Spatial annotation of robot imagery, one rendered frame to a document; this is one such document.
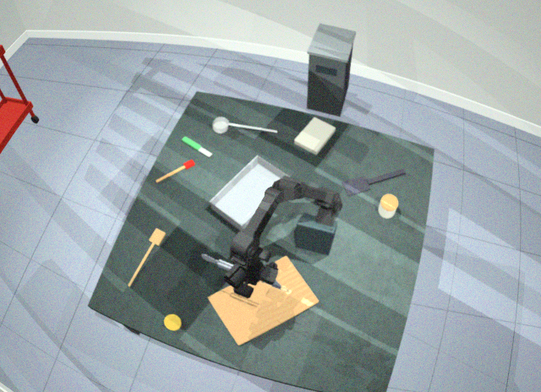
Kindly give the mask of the white cylinder with orange top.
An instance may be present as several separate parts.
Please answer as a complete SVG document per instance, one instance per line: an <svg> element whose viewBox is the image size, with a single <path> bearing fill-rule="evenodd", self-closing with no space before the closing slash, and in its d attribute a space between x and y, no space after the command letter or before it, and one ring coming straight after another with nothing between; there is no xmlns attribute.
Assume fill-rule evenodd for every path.
<svg viewBox="0 0 541 392"><path fill-rule="evenodd" d="M390 219L396 213L397 206L397 198L394 195L385 195L380 201L379 214L383 218Z"/></svg>

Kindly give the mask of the grey rectangular tin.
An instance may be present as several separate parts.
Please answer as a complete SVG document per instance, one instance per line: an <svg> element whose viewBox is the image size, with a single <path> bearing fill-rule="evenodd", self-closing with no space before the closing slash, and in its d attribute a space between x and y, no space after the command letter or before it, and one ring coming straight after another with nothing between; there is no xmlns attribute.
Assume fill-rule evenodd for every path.
<svg viewBox="0 0 541 392"><path fill-rule="evenodd" d="M269 162L256 156L211 201L211 209L240 231L258 208L265 190L287 176Z"/></svg>

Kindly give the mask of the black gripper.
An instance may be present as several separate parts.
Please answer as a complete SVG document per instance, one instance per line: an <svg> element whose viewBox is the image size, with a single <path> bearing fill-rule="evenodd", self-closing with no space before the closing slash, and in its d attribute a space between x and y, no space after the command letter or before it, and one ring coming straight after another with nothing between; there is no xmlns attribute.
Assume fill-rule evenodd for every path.
<svg viewBox="0 0 541 392"><path fill-rule="evenodd" d="M262 248L263 249L263 248ZM260 265L259 268L254 272L249 272L249 276L246 280L244 280L243 284L238 288L233 288L233 292L241 297L247 297L250 298L252 293L254 292L254 288L252 286L257 286L258 281L255 281L256 275L258 274L258 271L260 271L260 266L262 265L264 260L266 263L269 262L269 259L271 257L271 252L263 249L263 252L259 255ZM262 259L262 260L261 260ZM248 284L252 286L248 286Z"/></svg>

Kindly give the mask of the light wooden board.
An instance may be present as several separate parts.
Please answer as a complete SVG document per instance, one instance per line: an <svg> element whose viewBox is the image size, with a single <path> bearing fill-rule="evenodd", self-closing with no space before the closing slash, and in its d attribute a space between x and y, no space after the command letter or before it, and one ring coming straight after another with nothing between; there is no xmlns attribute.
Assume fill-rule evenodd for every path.
<svg viewBox="0 0 541 392"><path fill-rule="evenodd" d="M250 298L235 294L231 286L208 297L239 346L319 302L287 256L275 263L281 290L258 282L257 286L248 284L254 288Z"/></svg>

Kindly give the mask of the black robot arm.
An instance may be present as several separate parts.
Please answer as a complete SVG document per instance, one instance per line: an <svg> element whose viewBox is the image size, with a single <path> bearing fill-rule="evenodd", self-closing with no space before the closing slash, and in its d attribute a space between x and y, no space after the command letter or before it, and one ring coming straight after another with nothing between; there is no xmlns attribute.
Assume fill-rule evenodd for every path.
<svg viewBox="0 0 541 392"><path fill-rule="evenodd" d="M224 274L224 280L231 287L238 289L248 278L249 272L254 272L259 268L259 255L263 252L263 249L259 247L260 235L277 205L283 201L303 199L303 197L315 199L314 203L320 205L316 216L317 223L333 226L336 212L340 211L343 206L338 192L325 187L310 187L306 183L288 176L274 181L272 186L265 190L264 198L245 229L239 231L232 240L229 260L233 262L233 267ZM262 264L255 281L263 281L273 285L279 275L277 267L275 262L266 266Z"/></svg>

